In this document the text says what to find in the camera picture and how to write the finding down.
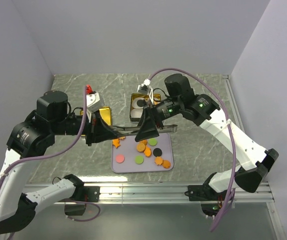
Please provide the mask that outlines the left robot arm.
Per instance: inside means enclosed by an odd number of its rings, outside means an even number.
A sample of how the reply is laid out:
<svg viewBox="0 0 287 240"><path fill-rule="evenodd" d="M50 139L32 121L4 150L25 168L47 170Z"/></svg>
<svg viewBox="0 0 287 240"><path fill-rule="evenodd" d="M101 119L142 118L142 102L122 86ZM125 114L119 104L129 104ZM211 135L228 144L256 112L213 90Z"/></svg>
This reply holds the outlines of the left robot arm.
<svg viewBox="0 0 287 240"><path fill-rule="evenodd" d="M74 114L62 91L48 91L41 96L36 109L13 128L7 141L0 171L0 235L21 231L37 213L55 202L86 200L84 182L73 174L42 190L23 193L30 173L45 159L47 148L58 135L85 136L86 144L91 145L116 139L118 132L97 111Z"/></svg>

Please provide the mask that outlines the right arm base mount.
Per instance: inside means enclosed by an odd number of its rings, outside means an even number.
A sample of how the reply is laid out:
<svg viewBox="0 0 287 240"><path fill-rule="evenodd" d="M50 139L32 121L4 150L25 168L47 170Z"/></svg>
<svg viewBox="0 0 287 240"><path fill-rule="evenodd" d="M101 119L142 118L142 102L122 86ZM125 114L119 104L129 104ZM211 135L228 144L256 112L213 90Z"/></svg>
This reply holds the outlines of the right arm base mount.
<svg viewBox="0 0 287 240"><path fill-rule="evenodd" d="M201 202L201 210L206 217L215 217L223 207L227 190L216 192L206 185L188 185L184 195L190 202Z"/></svg>

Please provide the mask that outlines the metal tongs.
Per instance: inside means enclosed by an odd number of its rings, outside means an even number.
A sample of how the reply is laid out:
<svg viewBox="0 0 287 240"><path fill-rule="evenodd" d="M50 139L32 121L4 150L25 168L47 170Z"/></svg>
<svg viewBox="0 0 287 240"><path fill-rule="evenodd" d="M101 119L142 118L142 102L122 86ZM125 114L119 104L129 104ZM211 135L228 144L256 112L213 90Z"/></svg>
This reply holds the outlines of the metal tongs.
<svg viewBox="0 0 287 240"><path fill-rule="evenodd" d="M162 133L175 133L178 129L176 124L164 125L163 127L150 127L143 129L141 126L109 126L113 131L118 132L118 135L121 137L126 136L136 136L137 134L162 134Z"/></svg>

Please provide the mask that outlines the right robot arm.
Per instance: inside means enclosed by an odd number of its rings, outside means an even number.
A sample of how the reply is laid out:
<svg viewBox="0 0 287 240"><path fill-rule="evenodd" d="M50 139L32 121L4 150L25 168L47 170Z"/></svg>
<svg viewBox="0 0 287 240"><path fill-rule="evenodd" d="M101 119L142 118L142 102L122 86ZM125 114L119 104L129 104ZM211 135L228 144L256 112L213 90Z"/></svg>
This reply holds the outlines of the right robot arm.
<svg viewBox="0 0 287 240"><path fill-rule="evenodd" d="M159 131L165 129L163 121L181 114L184 119L215 137L239 162L230 170L210 175L203 184L202 196L214 200L229 188L256 192L279 153L253 141L226 117L223 106L209 95L195 94L186 76L175 73L166 77L164 83L168 95L156 105L143 105L135 141L159 136Z"/></svg>

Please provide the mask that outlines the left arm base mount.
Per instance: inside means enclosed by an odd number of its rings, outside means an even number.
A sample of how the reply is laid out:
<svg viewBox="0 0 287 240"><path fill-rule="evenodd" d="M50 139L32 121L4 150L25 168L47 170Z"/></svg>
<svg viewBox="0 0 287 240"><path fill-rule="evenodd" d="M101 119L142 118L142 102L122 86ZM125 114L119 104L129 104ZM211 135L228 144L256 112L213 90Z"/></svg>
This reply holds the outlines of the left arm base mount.
<svg viewBox="0 0 287 240"><path fill-rule="evenodd" d="M77 191L77 195L64 199L66 218L76 222L89 222L96 219L101 213L101 208L97 204L100 199L100 189L99 186L84 186ZM83 216L86 213L87 206L97 208L97 213L88 219L75 218L75 216Z"/></svg>

